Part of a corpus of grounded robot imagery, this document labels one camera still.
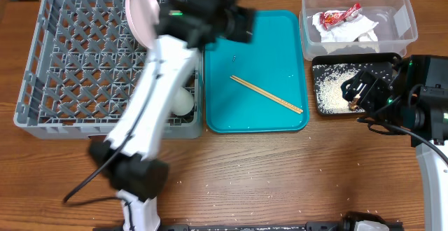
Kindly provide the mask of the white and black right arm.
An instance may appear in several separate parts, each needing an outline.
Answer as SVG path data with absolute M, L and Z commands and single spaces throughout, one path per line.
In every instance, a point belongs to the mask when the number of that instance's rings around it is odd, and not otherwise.
M 366 114 L 357 121 L 384 135 L 409 135 L 423 182 L 426 230 L 447 229 L 447 58 L 412 55 L 393 63 L 390 81 L 359 71 L 342 96 Z

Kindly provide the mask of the large white round plate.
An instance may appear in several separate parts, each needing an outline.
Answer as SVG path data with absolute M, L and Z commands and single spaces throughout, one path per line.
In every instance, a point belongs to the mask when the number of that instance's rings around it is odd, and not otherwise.
M 154 26 L 159 23 L 158 0 L 125 0 L 125 14 L 133 37 L 146 49 L 153 49 L 156 40 Z

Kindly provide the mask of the white rice pile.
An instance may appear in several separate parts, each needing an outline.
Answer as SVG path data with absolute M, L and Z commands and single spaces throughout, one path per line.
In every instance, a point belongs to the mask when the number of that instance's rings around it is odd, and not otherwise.
M 358 69 L 348 64 L 314 65 L 316 104 L 324 115 L 353 113 L 343 98 L 341 85 L 353 78 Z

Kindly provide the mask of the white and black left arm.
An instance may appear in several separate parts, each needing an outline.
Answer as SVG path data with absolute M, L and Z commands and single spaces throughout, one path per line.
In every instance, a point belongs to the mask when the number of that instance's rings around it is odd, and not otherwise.
M 157 154 L 175 96 L 205 45 L 216 39 L 247 43 L 255 12 L 238 0 L 125 0 L 134 38 L 148 50 L 145 67 L 125 111 L 89 153 L 121 201 L 124 230 L 160 227 L 157 196 L 169 167 Z

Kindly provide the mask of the white plastic cup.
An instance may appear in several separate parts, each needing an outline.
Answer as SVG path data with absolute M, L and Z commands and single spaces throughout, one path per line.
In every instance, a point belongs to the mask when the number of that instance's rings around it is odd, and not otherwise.
M 172 113 L 176 116 L 188 115 L 194 109 L 194 97 L 184 87 L 180 87 L 174 96 Z

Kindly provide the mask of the brown food scrap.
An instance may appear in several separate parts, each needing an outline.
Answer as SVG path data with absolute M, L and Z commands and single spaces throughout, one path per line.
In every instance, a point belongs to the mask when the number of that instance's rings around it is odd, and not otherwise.
M 357 111 L 360 107 L 358 105 L 358 98 L 354 98 L 353 101 L 349 102 L 349 110 L 350 111 Z

